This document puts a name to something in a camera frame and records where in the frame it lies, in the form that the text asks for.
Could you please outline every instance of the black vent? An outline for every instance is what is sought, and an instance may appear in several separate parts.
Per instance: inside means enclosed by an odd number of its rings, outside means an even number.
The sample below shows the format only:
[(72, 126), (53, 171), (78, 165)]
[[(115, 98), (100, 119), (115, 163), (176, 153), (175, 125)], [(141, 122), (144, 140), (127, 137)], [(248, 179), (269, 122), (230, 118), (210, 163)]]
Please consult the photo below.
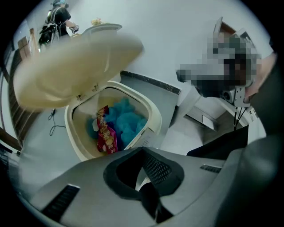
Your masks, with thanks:
[(222, 167), (211, 166), (211, 165), (206, 165), (206, 164), (204, 164), (200, 168), (203, 169), (203, 170), (207, 170), (207, 171), (215, 172), (215, 173), (219, 173), (222, 169)]
[(43, 210), (43, 214), (52, 220), (59, 221), (80, 188), (67, 185)]
[(145, 153), (146, 157), (143, 163), (143, 168), (153, 184), (159, 184), (168, 178), (172, 172), (171, 168), (154, 158), (152, 155)]

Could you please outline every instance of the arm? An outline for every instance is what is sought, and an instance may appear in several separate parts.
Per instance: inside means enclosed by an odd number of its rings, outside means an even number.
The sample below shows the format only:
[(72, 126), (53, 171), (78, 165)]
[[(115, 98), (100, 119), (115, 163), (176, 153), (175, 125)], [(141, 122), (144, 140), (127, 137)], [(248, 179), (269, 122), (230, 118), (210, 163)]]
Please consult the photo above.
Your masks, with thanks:
[(259, 88), (270, 74), (270, 71), (272, 70), (276, 62), (276, 59), (277, 55), (275, 53), (272, 53), (268, 57), (261, 60), (260, 69), (258, 69), (256, 73), (256, 80), (250, 87), (245, 88), (246, 97), (251, 96), (258, 92)]
[(71, 22), (69, 20), (66, 20), (65, 24), (66, 24), (67, 27), (75, 27), (76, 26), (76, 24), (74, 24), (73, 22)]

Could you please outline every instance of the power cord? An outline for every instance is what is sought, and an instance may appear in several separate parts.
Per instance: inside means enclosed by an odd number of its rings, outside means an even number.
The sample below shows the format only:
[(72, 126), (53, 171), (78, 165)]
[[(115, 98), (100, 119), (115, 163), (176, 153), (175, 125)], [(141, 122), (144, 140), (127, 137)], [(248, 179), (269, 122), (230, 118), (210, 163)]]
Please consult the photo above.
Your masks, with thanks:
[(244, 112), (245, 112), (246, 110), (247, 110), (247, 108), (244, 109), (244, 111), (243, 111), (243, 113), (241, 114), (241, 116), (239, 115), (238, 120), (237, 120), (237, 122), (236, 122), (236, 128), (237, 128), (237, 125), (238, 125), (238, 123), (239, 123), (241, 117), (243, 116), (243, 114), (244, 114)]
[(240, 112), (239, 112), (239, 116), (238, 116), (238, 119), (236, 121), (236, 116), (237, 116), (237, 107), (236, 107), (236, 110), (235, 110), (235, 116), (234, 116), (234, 131), (236, 131), (237, 129), (237, 126), (238, 126), (238, 123), (241, 119), (241, 117), (243, 116), (244, 112), (247, 110), (247, 107), (244, 109), (243, 113), (241, 114), (241, 111), (243, 109), (243, 107), (241, 108)]
[(54, 115), (55, 115), (55, 109), (53, 109), (53, 110), (51, 111), (51, 114), (48, 116), (48, 120), (50, 121), (51, 119), (53, 119), (53, 123), (54, 123), (54, 126), (52, 126), (52, 128), (51, 128), (50, 131), (49, 131), (49, 136), (52, 136), (52, 135), (53, 135), (54, 130), (55, 130), (56, 127), (59, 127), (59, 128), (66, 128), (66, 127), (63, 126), (63, 125), (56, 125), (56, 124), (55, 124)]

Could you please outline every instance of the white wall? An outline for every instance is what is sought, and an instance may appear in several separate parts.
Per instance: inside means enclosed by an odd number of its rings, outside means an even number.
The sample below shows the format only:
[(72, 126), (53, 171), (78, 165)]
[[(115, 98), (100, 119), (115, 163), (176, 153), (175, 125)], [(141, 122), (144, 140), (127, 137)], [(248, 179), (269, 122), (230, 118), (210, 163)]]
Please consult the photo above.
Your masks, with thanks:
[(15, 50), (19, 48), (18, 42), (25, 36), (29, 40), (30, 29), (28, 27), (27, 21), (23, 20), (23, 22), (20, 24), (20, 26), (18, 27), (17, 31), (15, 32), (15, 34), (13, 36), (13, 42), (14, 42)]
[(242, 3), (233, 0), (81, 0), (70, 14), (80, 32), (99, 17), (137, 35), (145, 53), (127, 70), (181, 88), (178, 104), (190, 84), (180, 83), (175, 69), (180, 63), (196, 63), (201, 58), (207, 36), (220, 16), (235, 30), (244, 27), (264, 57), (272, 51), (261, 24)]
[(34, 28), (37, 35), (42, 30), (48, 10), (52, 9), (51, 2), (51, 0), (41, 1), (26, 18), (29, 28)]

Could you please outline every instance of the vent grille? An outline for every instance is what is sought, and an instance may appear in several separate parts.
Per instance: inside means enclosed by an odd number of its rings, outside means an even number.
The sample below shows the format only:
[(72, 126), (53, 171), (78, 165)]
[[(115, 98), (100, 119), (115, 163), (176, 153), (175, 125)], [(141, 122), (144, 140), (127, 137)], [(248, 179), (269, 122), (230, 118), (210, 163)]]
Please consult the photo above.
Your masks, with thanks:
[(59, 221), (80, 190), (79, 187), (67, 185), (43, 210), (43, 214), (54, 221)]
[(153, 184), (159, 184), (166, 180), (172, 172), (170, 166), (159, 161), (152, 155), (145, 153), (146, 158), (143, 163), (143, 168)]
[(203, 170), (210, 171), (210, 172), (215, 172), (215, 173), (219, 173), (221, 171), (221, 169), (222, 169), (222, 167), (211, 166), (211, 165), (206, 165), (206, 164), (204, 164), (200, 168), (203, 169)]

